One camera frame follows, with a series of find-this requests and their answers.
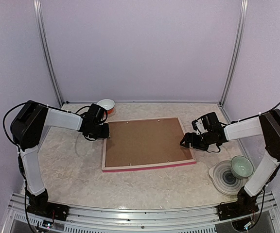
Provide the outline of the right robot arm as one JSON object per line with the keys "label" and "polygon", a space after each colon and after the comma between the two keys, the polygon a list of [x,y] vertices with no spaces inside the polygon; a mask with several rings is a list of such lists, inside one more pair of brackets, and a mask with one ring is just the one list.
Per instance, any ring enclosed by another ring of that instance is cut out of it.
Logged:
{"label": "right robot arm", "polygon": [[256,139],[259,162],[248,182],[240,189],[233,205],[235,214],[242,216],[256,204],[260,192],[271,182],[280,166],[280,109],[233,121],[220,122],[215,112],[207,113],[192,122],[193,132],[185,133],[180,145],[185,148],[208,151],[210,145],[218,148],[230,141]]}

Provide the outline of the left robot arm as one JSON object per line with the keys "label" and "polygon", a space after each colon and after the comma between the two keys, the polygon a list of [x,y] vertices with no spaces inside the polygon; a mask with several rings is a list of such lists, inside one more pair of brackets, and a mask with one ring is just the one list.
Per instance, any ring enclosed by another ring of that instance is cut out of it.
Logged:
{"label": "left robot arm", "polygon": [[108,112],[92,103],[84,113],[73,113],[39,102],[28,101],[19,104],[21,108],[11,123],[13,142],[18,146],[19,160],[26,180],[29,205],[42,216],[52,212],[48,193],[41,178],[38,161],[39,143],[46,127],[62,128],[80,132],[88,141],[109,137]]}

